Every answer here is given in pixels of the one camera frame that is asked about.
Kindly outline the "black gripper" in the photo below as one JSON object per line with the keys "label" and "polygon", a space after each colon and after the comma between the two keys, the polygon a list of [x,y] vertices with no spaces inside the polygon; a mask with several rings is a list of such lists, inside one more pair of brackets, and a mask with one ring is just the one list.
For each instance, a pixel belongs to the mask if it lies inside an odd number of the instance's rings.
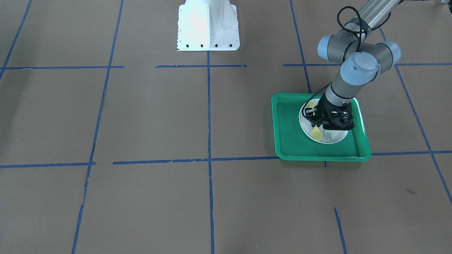
{"label": "black gripper", "polygon": [[312,127],[323,126],[323,129],[344,129],[345,120],[343,119],[343,111],[345,111],[345,105],[336,106],[330,103],[326,95],[323,95],[318,104],[317,109],[321,118],[311,118],[310,122]]}

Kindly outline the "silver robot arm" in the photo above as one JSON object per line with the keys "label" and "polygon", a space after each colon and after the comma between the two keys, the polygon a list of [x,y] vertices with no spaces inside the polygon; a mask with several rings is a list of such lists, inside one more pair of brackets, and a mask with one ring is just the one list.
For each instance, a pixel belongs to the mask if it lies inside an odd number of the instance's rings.
{"label": "silver robot arm", "polygon": [[378,30],[391,16],[399,0],[369,0],[357,10],[352,6],[341,9],[352,10],[355,15],[346,23],[337,22],[340,31],[324,36],[318,43],[318,55],[341,65],[332,82],[322,88],[323,95],[315,107],[304,106],[303,117],[312,126],[323,126],[326,130],[349,131],[355,127],[351,101],[360,90],[400,61],[402,52],[393,41],[376,44],[365,40]]}

